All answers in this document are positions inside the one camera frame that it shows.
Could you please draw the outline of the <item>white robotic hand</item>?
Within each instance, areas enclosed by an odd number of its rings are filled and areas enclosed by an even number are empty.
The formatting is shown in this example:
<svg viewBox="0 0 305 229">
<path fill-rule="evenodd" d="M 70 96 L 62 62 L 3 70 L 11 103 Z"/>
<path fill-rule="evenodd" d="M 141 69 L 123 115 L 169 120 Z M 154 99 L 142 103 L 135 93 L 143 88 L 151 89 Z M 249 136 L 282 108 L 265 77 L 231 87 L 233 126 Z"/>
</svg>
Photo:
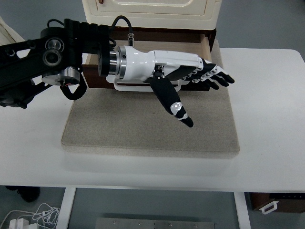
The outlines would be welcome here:
<svg viewBox="0 0 305 229">
<path fill-rule="evenodd" d="M 180 80 L 202 70 L 200 78 L 190 81 L 192 87 L 219 90 L 216 83 L 228 87 L 229 83 L 235 82 L 222 67 L 193 53 L 161 50 L 141 52 L 132 46 L 120 46 L 117 51 L 111 52 L 110 57 L 110 72 L 106 77 L 109 83 L 145 82 L 153 77 L 157 67 L 161 67 L 166 78 L 154 77 L 150 86 L 165 110 L 188 127 L 193 127 L 193 121 L 170 81 Z"/>
</svg>

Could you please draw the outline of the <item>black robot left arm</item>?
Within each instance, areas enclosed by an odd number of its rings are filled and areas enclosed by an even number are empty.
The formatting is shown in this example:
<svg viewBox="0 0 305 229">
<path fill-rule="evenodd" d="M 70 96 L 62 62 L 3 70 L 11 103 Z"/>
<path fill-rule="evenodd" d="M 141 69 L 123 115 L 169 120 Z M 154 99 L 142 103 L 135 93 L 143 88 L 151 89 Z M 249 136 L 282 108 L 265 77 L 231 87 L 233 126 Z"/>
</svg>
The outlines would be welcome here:
<svg viewBox="0 0 305 229">
<path fill-rule="evenodd" d="M 220 66 L 192 53 L 134 48 L 133 33 L 128 45 L 117 46 L 111 26 L 65 19 L 59 27 L 47 27 L 39 39 L 3 45 L 0 48 L 0 105 L 26 108 L 33 98 L 57 85 L 70 100 L 86 92 L 82 77 L 82 55 L 99 56 L 101 77 L 110 74 L 123 82 L 150 85 L 165 110 L 188 127 L 186 113 L 172 81 L 219 89 L 234 83 Z"/>
</svg>

